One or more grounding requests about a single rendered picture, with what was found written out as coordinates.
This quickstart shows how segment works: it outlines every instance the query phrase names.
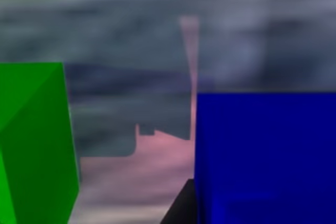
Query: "blue block front face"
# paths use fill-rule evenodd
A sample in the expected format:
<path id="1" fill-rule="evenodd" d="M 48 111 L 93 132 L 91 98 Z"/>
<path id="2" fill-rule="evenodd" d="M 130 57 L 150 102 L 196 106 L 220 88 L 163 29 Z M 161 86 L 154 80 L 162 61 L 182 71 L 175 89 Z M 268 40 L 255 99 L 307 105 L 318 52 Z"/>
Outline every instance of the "blue block front face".
<path id="1" fill-rule="evenodd" d="M 199 224 L 335 224 L 336 94 L 200 94 Z"/>

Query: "green block top face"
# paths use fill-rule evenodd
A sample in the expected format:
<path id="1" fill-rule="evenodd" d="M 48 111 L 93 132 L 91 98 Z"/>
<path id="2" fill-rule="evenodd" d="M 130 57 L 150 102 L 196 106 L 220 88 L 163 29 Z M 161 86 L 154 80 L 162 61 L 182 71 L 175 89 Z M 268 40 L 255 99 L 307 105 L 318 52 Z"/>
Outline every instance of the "green block top face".
<path id="1" fill-rule="evenodd" d="M 0 64 L 0 223 L 66 224 L 78 192 L 62 64 Z"/>

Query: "dark blue panel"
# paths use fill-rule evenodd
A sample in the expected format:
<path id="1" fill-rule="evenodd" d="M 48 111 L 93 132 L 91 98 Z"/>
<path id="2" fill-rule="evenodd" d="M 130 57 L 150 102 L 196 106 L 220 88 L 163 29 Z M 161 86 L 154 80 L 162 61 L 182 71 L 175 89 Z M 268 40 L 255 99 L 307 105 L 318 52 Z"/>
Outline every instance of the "dark blue panel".
<path id="1" fill-rule="evenodd" d="M 336 94 L 200 94 L 201 224 L 335 224 Z"/>

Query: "green block side face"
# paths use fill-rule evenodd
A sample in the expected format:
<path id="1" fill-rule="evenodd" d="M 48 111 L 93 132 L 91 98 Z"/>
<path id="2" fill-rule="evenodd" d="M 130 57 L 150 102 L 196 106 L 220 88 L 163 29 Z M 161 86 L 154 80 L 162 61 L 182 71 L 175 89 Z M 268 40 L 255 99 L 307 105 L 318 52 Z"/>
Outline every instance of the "green block side face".
<path id="1" fill-rule="evenodd" d="M 0 92 L 0 221 L 68 223 L 79 180 L 62 64 L 0 65 Z"/>

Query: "gray blurry background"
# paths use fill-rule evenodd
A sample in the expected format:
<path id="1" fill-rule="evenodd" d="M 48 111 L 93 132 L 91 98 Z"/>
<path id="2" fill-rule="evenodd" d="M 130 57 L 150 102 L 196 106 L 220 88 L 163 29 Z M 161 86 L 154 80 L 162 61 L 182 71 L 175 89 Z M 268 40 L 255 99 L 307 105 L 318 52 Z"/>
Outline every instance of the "gray blurry background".
<path id="1" fill-rule="evenodd" d="M 70 223 L 159 223 L 192 177 L 182 15 L 200 20 L 200 91 L 336 86 L 336 0 L 0 0 L 0 61 L 65 63 L 82 175 Z"/>

